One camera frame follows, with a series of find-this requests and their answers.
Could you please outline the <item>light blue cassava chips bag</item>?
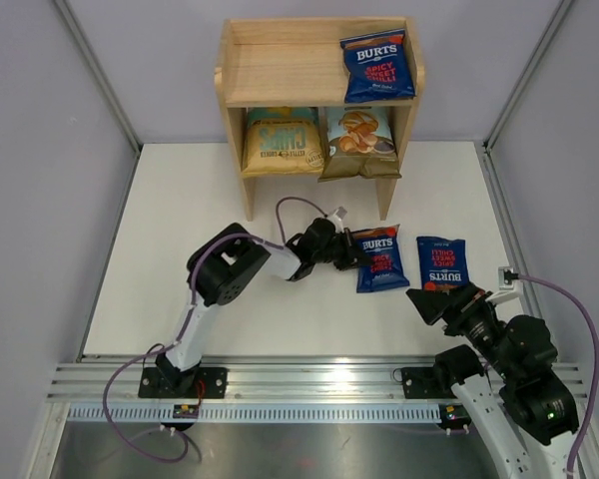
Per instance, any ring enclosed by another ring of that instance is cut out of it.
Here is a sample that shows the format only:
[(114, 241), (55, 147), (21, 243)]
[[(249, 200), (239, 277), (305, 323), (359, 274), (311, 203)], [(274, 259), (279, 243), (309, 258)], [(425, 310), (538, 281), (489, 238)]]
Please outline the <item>light blue cassava chips bag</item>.
[(327, 107), (322, 182), (361, 177), (400, 179), (387, 107)]

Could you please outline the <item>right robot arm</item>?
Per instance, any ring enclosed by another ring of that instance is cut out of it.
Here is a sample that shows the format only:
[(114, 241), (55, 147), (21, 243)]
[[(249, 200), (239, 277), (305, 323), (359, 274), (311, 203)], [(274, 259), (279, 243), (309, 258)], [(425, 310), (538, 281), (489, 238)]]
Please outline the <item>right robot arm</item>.
[(464, 417), (446, 412), (447, 434), (474, 425), (501, 478), (564, 478), (579, 429), (576, 401), (553, 365), (557, 349), (541, 318), (502, 321), (497, 305), (520, 296), (507, 270), (497, 291), (470, 282), (449, 291), (410, 289), (423, 321), (444, 323), (447, 336), (465, 343), (435, 355), (430, 367), (400, 371), (406, 398), (454, 398)]

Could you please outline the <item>tan kettle chips bag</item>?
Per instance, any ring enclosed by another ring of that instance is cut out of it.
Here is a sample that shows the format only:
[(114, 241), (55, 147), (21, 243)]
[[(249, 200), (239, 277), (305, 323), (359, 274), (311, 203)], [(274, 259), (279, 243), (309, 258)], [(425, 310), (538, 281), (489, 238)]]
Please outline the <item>tan kettle chips bag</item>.
[(242, 176), (320, 174), (324, 154), (315, 107), (256, 107), (247, 114)]

